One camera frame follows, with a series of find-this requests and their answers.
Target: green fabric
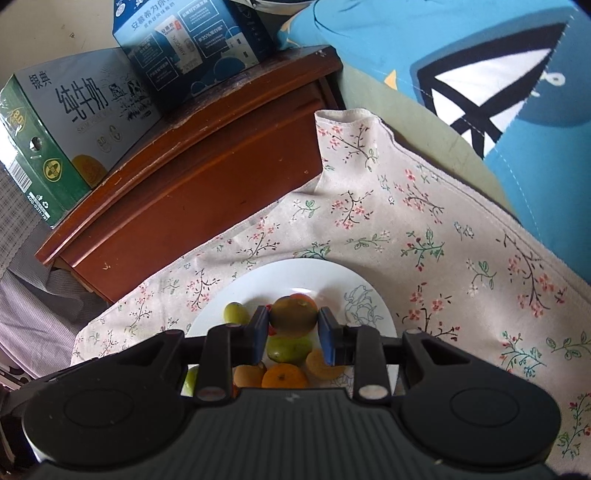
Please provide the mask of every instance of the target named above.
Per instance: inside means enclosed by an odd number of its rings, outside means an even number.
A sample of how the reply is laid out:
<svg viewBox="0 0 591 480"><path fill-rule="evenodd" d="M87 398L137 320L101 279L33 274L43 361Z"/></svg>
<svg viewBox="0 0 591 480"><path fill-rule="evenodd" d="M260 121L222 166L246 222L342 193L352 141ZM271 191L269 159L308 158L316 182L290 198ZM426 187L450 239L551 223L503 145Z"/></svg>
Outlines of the green fabric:
<svg viewBox="0 0 591 480"><path fill-rule="evenodd" d="M336 80L345 107L371 111L394 130L399 143L515 216L499 181L482 159L456 131L429 110L347 64Z"/></svg>

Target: ribbed black surface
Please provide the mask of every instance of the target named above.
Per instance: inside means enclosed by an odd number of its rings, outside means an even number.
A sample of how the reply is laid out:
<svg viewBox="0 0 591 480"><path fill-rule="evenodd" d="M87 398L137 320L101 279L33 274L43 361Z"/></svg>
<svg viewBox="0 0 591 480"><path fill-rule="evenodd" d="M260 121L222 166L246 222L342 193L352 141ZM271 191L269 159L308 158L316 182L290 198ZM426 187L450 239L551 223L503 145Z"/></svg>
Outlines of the ribbed black surface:
<svg viewBox="0 0 591 480"><path fill-rule="evenodd" d="M199 411L165 451L112 472L41 465L32 480L452 480L553 478L543 466L474 473L436 465L398 430L387 410L349 401L344 390L245 390Z"/></svg>

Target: green fruit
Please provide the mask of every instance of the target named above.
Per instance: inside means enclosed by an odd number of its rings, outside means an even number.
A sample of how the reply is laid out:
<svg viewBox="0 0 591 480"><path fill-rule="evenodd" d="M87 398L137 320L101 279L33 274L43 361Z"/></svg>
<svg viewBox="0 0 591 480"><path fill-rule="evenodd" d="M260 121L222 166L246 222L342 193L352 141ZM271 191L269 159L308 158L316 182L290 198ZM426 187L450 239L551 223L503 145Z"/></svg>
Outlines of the green fruit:
<svg viewBox="0 0 591 480"><path fill-rule="evenodd" d="M285 338L269 337L267 355L278 364L300 365L312 351L312 340L308 337Z"/></svg>
<svg viewBox="0 0 591 480"><path fill-rule="evenodd" d="M198 370L199 370L198 365L195 365L194 367L189 368L189 371L187 372L187 376L185 377L183 389L181 390L181 395L185 395L186 397L193 396L193 392L195 392L195 385L197 384L197 371Z"/></svg>
<svg viewBox="0 0 591 480"><path fill-rule="evenodd" d="M318 312L309 302L293 297L281 297L271 307L269 322L280 336L300 338L316 326Z"/></svg>
<svg viewBox="0 0 591 480"><path fill-rule="evenodd" d="M248 314L248 310L242 303L233 301L232 303L228 303L226 308L223 309L223 319L226 323L246 325L251 321L251 316Z"/></svg>

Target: green side of box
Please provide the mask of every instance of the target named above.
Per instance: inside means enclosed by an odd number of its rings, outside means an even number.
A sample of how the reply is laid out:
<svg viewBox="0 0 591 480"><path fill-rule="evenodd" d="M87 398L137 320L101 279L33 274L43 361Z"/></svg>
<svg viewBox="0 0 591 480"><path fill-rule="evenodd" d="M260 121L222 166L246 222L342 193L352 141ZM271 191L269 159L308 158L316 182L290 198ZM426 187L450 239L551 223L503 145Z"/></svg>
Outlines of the green side of box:
<svg viewBox="0 0 591 480"><path fill-rule="evenodd" d="M7 137L7 142L2 144L3 147L8 148L9 145L11 146L11 151L2 151L5 156L3 161L6 163L8 173L39 215L50 227L55 227L67 215L68 210L57 201L43 182L38 181L35 172L18 151L17 146L12 142L2 124L0 124L0 129L3 130L0 135Z"/></svg>
<svg viewBox="0 0 591 480"><path fill-rule="evenodd" d="M25 172L31 172L35 188L41 190L42 184L65 211L72 210L90 187L53 140L14 76L0 92L0 118L29 166ZM31 149L34 138L38 151Z"/></svg>

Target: blue bedding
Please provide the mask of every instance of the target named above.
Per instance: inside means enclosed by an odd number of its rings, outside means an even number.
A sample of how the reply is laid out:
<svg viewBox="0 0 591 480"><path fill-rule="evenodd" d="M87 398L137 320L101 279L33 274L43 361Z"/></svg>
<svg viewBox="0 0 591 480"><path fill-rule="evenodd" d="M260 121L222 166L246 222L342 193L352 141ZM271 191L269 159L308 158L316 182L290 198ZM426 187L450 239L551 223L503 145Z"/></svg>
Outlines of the blue bedding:
<svg viewBox="0 0 591 480"><path fill-rule="evenodd" d="M520 222L591 283L591 21L569 0L317 0L282 48L330 44L457 131Z"/></svg>

